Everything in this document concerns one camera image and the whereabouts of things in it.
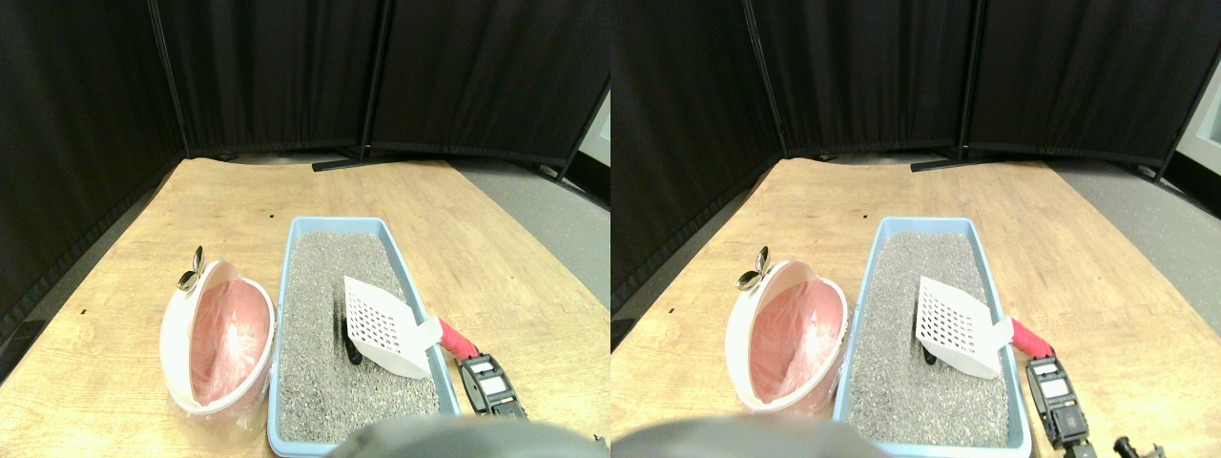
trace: gray litter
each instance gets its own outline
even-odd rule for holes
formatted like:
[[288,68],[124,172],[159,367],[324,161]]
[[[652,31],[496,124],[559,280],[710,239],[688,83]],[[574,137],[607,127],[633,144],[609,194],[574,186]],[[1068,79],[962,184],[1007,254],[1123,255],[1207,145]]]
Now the gray litter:
[[368,358],[348,362],[336,326],[344,275],[403,299],[376,236],[314,231],[297,239],[280,304],[278,425],[286,441],[337,443],[385,418],[440,410],[431,379],[400,377]]
[[961,234],[921,232],[891,236],[878,254],[852,357],[847,416],[866,438],[1006,446],[1005,377],[973,377],[943,362],[928,365],[912,335],[921,275],[988,303],[973,255]]

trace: blurry gray object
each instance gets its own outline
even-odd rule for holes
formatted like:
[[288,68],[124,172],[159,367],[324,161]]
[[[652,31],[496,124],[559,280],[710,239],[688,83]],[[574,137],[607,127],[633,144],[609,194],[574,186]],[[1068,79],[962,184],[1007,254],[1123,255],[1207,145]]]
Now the blurry gray object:
[[784,414],[667,423],[615,441],[612,453],[624,458],[886,458],[845,423]]
[[407,415],[361,427],[327,458],[606,458],[593,437],[541,423],[492,416]]

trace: gray floor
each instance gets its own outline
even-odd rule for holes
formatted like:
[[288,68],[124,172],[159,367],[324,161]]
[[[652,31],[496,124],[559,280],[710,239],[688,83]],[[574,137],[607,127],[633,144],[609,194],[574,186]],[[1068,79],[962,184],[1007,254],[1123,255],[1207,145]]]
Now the gray floor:
[[[832,162],[850,165],[913,164],[945,159],[923,153],[842,154]],[[1100,161],[1062,160],[1053,170],[1137,247],[1187,298],[1212,330],[1221,333],[1221,220],[1116,166]],[[684,244],[615,314],[637,319],[691,258],[742,205],[737,195]]]
[[[330,153],[242,154],[236,164],[313,164],[346,159]],[[610,213],[545,178],[499,160],[451,162],[509,213],[598,298],[610,304]],[[31,311],[27,320],[50,320],[84,281],[118,236],[148,205],[142,197],[90,247]]]

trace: white wall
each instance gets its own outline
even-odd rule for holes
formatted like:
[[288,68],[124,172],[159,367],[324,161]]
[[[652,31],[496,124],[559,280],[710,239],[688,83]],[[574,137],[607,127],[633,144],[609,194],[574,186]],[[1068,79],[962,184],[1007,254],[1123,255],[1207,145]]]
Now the white wall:
[[607,99],[602,101],[597,117],[590,125],[590,131],[585,133],[580,150],[598,162],[610,165],[610,93],[607,93]]
[[1221,175],[1219,110],[1221,110],[1221,66],[1212,73],[1212,81],[1200,98],[1200,106],[1195,109],[1192,121],[1187,125],[1187,132],[1183,132],[1183,139],[1178,142],[1178,153]]

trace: pink plastic bag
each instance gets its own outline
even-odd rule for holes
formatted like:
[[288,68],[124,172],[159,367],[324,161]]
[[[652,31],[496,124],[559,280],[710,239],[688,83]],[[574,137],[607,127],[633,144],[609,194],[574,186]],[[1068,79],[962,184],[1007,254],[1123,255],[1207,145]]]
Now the pink plastic bag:
[[822,280],[794,285],[763,305],[750,351],[759,401],[770,403],[810,381],[835,352],[842,320],[841,297]]
[[208,405],[233,392],[254,370],[271,318],[263,293],[244,280],[204,292],[190,335],[190,388]]

